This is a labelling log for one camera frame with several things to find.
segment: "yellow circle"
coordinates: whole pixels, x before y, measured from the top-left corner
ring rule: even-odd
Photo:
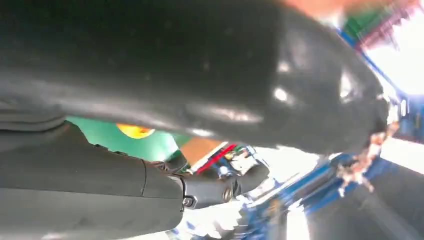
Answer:
[[[117,123],[119,130],[132,139],[142,139],[150,136],[155,130],[135,125]]]

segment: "red strip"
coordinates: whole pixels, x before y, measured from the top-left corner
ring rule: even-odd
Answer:
[[[236,144],[231,144],[230,146],[228,146],[225,150],[223,150],[222,152],[220,152],[217,156],[215,156],[214,158],[212,158],[211,160],[209,160],[207,163],[205,163],[205,165],[201,166],[196,174],[200,174],[201,172],[205,171],[206,169],[208,169],[210,166],[212,166],[213,164],[217,163],[222,157],[225,156],[225,154],[227,154],[228,152],[230,152],[231,150],[233,150],[234,148],[236,148]]]

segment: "green panel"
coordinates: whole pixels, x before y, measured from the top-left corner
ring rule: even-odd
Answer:
[[[78,125],[91,144],[100,144],[113,152],[124,152],[147,161],[164,161],[178,150],[173,135],[167,132],[156,130],[146,138],[133,139],[123,134],[112,122],[79,117],[69,117],[67,120]]]

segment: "metal bolt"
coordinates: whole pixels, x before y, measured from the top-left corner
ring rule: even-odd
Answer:
[[[190,197],[184,197],[184,199],[182,200],[182,205],[184,207],[191,207],[193,205],[193,199],[191,199]]]
[[[222,197],[224,199],[224,202],[228,203],[233,197],[233,189],[231,187],[225,189]]]

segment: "bolt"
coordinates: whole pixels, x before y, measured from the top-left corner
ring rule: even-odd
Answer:
[[[193,205],[193,199],[189,197],[184,197],[184,199],[182,200],[182,205],[184,207],[191,207]]]

